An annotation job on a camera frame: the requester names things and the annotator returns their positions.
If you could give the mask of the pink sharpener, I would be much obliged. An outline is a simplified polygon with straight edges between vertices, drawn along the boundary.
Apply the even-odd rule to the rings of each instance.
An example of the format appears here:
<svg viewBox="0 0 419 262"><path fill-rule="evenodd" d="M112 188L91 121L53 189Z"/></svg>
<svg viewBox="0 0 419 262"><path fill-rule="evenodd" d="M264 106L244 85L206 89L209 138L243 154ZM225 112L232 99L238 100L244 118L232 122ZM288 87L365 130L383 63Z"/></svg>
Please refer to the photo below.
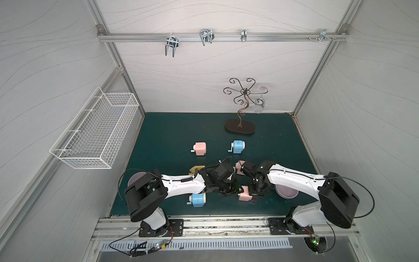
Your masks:
<svg viewBox="0 0 419 262"><path fill-rule="evenodd" d="M197 156L205 156L207 152L207 145L205 142L197 142L193 145L192 153L195 153Z"/></svg>
<svg viewBox="0 0 419 262"><path fill-rule="evenodd" d="M245 173L242 172L242 166L245 163L244 160L239 160L236 164L235 164L235 169L236 169L236 173L238 175L245 175Z"/></svg>
<svg viewBox="0 0 419 262"><path fill-rule="evenodd" d="M253 197L249 194L248 186L243 186L243 192L239 194L239 201L249 202L253 200Z"/></svg>

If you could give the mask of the dark green table mat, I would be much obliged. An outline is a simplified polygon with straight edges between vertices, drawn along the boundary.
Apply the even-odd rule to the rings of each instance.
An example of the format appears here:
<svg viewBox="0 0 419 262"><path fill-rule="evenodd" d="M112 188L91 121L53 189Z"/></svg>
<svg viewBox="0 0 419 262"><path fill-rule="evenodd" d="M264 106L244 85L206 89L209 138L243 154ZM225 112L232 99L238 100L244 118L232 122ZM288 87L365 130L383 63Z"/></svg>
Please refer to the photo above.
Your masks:
<svg viewBox="0 0 419 262"><path fill-rule="evenodd" d="M147 113L128 162L120 193L116 196L111 214L129 214L124 201L124 191L129 178L137 169L159 170L167 175L187 174L195 165L209 166L232 157L232 162L250 160L260 164L270 160L287 168L315 173L315 168L297 128L288 114L247 114L245 119L255 124L251 135L228 132L226 120L235 114L198 113ZM228 152L234 140L243 140L246 148L241 154ZM205 142L205 156L192 153L193 145ZM169 216L192 215L286 215L296 205L312 203L314 199L306 194L286 200L275 191L257 198L254 202L239 201L238 196L207 195L204 207L187 205L188 195L169 198L162 208Z"/></svg>

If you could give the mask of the purple bowl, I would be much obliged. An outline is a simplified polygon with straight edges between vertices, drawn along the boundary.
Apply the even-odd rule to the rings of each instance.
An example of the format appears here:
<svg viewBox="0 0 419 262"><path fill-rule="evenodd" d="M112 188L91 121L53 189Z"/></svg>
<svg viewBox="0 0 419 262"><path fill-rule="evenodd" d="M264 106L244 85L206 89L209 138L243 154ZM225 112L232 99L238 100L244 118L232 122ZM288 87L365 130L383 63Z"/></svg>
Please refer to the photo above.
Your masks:
<svg viewBox="0 0 419 262"><path fill-rule="evenodd" d="M139 180L140 178L142 178L144 175L146 175L146 172L137 172L136 174L134 174L128 181L128 187L130 187L132 184L134 184L137 180Z"/></svg>
<svg viewBox="0 0 419 262"><path fill-rule="evenodd" d="M275 191L283 199L293 199L299 194L298 190L280 184L275 185Z"/></svg>

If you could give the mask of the brown scroll metal stand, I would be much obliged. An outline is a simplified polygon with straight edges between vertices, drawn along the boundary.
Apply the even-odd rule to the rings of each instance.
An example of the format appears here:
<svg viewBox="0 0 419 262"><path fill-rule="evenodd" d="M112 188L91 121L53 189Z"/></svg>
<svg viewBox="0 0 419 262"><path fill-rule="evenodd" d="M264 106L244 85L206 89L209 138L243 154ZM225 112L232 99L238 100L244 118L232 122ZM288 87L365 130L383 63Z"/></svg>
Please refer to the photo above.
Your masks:
<svg viewBox="0 0 419 262"><path fill-rule="evenodd" d="M233 92L237 92L239 95L233 99L233 102L236 105L241 106L241 109L237 111L238 119L229 119L225 122L224 126L229 132L251 135L255 132L255 125L249 121L243 120L243 117L251 104L249 95L251 94L251 89L256 84L256 81L253 78L246 78L246 82L251 83L249 88L244 88L238 78L230 78L229 83L231 85L238 84L240 89L237 90L231 87L225 87L223 89L225 95L232 95Z"/></svg>

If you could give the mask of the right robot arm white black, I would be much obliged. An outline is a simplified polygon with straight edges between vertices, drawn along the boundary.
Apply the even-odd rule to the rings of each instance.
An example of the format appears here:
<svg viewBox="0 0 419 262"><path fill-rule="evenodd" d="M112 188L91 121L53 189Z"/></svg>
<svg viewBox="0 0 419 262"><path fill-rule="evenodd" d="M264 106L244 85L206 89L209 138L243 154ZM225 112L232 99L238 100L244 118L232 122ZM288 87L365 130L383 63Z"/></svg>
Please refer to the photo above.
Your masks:
<svg viewBox="0 0 419 262"><path fill-rule="evenodd" d="M316 200L291 208L282 221L290 234L326 222L344 229L351 228L360 199L340 175L334 172L328 175L309 174L269 160L259 165L242 160L236 163L236 168L240 174L251 179L249 195L263 196L270 192L271 186L275 186L304 193Z"/></svg>

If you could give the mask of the metal hook right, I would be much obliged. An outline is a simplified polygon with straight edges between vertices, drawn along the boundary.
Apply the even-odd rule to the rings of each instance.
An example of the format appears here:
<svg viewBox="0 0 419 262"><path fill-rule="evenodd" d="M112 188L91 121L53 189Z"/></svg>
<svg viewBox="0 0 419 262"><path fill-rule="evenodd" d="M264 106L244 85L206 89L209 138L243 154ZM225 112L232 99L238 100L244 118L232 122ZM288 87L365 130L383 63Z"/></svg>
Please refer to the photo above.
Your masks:
<svg viewBox="0 0 419 262"><path fill-rule="evenodd" d="M328 36L327 30L323 29L317 37L315 37L315 38L308 37L308 40L309 41L316 41L317 43L320 43L320 42L323 42L323 41L324 42L337 41L337 38Z"/></svg>

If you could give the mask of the aluminium front rail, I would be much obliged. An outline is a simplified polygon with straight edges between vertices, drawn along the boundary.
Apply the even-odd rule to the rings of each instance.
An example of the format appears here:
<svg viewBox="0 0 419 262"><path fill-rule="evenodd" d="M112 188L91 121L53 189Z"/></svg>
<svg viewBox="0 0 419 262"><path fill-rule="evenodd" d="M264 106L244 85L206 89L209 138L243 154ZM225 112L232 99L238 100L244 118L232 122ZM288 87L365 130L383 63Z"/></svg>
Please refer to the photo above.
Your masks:
<svg viewBox="0 0 419 262"><path fill-rule="evenodd" d="M330 240L336 236L360 236L356 225L350 229L334 226L331 222L313 224L314 233L309 235L271 235L267 225L267 219L282 216L171 216L169 219L183 219L183 235L175 237L179 239L227 239L227 238L274 238L310 237L313 234L326 237ZM131 222L128 216L116 216L101 218L93 231L92 240L125 240L134 239L170 239L140 238L141 222Z"/></svg>

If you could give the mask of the purple bowl right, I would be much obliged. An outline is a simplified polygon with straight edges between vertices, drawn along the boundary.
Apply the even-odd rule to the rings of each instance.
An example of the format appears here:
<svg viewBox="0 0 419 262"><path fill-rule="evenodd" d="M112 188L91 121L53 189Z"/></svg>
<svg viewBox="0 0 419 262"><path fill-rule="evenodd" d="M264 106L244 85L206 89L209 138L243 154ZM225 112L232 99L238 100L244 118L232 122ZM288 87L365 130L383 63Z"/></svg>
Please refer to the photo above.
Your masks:
<svg viewBox="0 0 419 262"><path fill-rule="evenodd" d="M275 191L283 199L293 199L299 194L298 190L280 184L275 185Z"/></svg>

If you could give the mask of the pink sharpener front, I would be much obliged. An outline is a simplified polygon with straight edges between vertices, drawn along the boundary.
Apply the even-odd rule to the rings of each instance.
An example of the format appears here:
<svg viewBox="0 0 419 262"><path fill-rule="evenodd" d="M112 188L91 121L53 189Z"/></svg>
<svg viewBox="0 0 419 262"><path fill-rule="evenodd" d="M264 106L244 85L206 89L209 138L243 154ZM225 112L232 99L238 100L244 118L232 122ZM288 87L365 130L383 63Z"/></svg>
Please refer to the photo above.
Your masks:
<svg viewBox="0 0 419 262"><path fill-rule="evenodd" d="M253 200L253 197L249 194L248 186L243 186L243 192L239 194L239 201L249 202Z"/></svg>

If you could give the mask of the blue sharpener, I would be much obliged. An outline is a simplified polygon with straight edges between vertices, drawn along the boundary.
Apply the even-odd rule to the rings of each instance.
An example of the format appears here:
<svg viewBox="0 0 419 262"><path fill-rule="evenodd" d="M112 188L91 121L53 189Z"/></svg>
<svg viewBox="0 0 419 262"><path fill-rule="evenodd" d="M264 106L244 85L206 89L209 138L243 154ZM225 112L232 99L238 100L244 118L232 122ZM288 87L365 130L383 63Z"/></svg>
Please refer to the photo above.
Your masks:
<svg viewBox="0 0 419 262"><path fill-rule="evenodd" d="M192 194L189 196L187 205L192 205L194 208L204 207L206 204L206 193Z"/></svg>
<svg viewBox="0 0 419 262"><path fill-rule="evenodd" d="M233 154L241 154L243 150L246 148L246 143L243 140L234 140L231 143L231 147L228 152Z"/></svg>

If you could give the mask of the blue sharpener front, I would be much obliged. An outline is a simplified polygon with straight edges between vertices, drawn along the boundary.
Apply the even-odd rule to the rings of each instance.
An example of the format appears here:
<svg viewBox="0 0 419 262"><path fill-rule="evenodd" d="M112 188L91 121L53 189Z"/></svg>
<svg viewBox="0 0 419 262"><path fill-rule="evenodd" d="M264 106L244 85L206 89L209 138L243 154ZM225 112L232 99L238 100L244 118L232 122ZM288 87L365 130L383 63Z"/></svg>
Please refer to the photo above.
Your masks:
<svg viewBox="0 0 419 262"><path fill-rule="evenodd" d="M206 193L192 194L189 196L187 205L192 205L194 208L204 207L206 204Z"/></svg>

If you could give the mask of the blue sharpener back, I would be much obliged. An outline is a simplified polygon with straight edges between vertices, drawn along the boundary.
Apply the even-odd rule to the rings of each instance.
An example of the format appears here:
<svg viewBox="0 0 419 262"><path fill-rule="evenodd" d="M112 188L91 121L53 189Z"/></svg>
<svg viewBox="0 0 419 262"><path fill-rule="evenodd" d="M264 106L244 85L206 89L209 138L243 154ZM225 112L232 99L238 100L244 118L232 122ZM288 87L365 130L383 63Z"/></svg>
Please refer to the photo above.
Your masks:
<svg viewBox="0 0 419 262"><path fill-rule="evenodd" d="M246 143L243 140L234 140L231 143L231 147L228 152L233 154L241 154L243 150L246 148Z"/></svg>

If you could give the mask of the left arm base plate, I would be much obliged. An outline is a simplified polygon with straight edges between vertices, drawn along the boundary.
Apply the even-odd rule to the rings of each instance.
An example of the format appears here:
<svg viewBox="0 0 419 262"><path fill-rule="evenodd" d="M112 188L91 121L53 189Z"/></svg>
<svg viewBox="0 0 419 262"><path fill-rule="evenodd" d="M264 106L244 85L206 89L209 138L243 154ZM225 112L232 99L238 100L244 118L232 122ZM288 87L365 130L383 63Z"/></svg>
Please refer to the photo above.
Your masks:
<svg viewBox="0 0 419 262"><path fill-rule="evenodd" d="M183 235L183 219L168 219L168 221L159 229L153 230L149 224L142 222L139 230L140 238L169 238Z"/></svg>

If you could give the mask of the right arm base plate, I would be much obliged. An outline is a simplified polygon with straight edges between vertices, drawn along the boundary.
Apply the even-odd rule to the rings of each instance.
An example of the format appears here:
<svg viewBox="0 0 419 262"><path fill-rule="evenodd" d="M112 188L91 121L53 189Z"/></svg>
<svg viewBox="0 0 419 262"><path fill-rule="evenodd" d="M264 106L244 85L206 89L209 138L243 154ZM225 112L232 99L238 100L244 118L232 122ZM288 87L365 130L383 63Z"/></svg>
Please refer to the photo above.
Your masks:
<svg viewBox="0 0 419 262"><path fill-rule="evenodd" d="M311 226L301 227L284 217L268 218L267 225L271 235L309 235L314 233Z"/></svg>

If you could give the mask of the yellow pencil sharpener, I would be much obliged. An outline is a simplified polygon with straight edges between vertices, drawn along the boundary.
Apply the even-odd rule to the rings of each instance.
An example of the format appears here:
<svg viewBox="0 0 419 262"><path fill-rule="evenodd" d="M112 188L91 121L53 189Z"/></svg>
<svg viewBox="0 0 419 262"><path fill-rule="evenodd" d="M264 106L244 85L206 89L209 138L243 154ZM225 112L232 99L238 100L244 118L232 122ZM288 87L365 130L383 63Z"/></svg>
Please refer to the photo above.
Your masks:
<svg viewBox="0 0 419 262"><path fill-rule="evenodd" d="M192 168L190 168L189 170L189 175L194 175L196 173L197 170L201 170L203 169L205 166L204 165L196 165L193 166Z"/></svg>

